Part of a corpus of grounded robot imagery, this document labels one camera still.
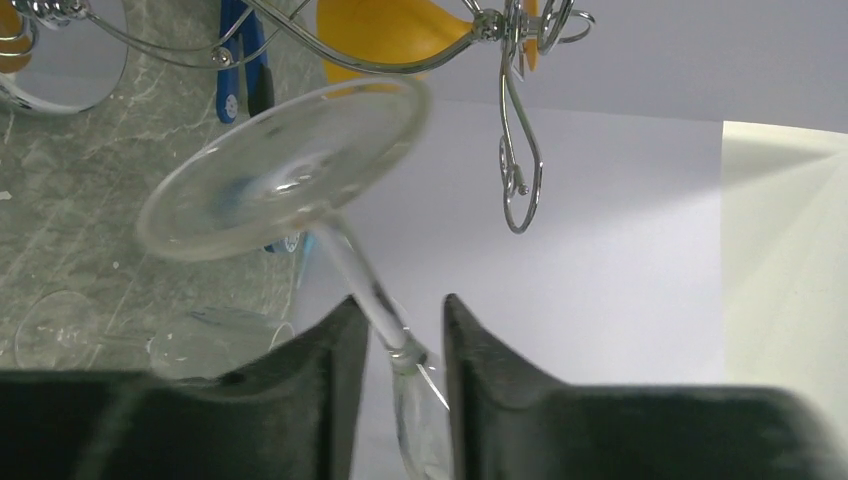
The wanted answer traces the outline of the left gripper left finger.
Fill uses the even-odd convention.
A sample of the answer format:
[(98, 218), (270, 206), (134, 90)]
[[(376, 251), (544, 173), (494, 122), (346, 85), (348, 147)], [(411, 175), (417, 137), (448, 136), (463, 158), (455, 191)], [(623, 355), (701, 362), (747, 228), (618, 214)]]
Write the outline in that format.
[(211, 381), (4, 371), (5, 479), (347, 479), (369, 324), (346, 298)]

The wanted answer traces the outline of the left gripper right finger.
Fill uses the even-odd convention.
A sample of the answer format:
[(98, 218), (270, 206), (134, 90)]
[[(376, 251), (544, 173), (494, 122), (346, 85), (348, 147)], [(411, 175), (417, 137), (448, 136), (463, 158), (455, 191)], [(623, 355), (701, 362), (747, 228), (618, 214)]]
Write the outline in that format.
[(575, 385), (443, 304), (458, 479), (843, 479), (847, 458), (788, 390)]

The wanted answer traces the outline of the clear wine glass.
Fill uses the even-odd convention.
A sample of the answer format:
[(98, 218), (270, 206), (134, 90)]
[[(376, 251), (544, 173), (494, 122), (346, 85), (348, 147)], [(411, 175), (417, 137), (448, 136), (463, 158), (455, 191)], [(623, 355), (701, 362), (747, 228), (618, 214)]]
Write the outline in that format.
[(452, 475), (443, 361), (411, 332), (343, 216), (419, 140), (431, 110), (410, 76), (361, 77), (277, 105), (170, 173), (136, 223), (153, 255), (210, 261), (309, 232), (343, 275), (392, 368), (401, 457), (412, 479)]
[(151, 367), (168, 379), (215, 379), (295, 337), (280, 319), (230, 307), (203, 307), (158, 328), (148, 347)]
[(96, 305), (70, 290), (52, 292), (36, 302), (18, 325), (14, 360), (22, 369), (83, 369), (105, 347), (128, 347), (147, 352), (150, 334), (108, 333)]

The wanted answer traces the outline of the orange plastic wine glass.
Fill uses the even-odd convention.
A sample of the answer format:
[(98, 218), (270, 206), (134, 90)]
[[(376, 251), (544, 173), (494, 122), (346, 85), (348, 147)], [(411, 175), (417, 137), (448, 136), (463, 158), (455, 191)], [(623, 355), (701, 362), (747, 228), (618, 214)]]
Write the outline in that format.
[(427, 59), (451, 46), (472, 27), (463, 1), (319, 1), (319, 40), (372, 63)]

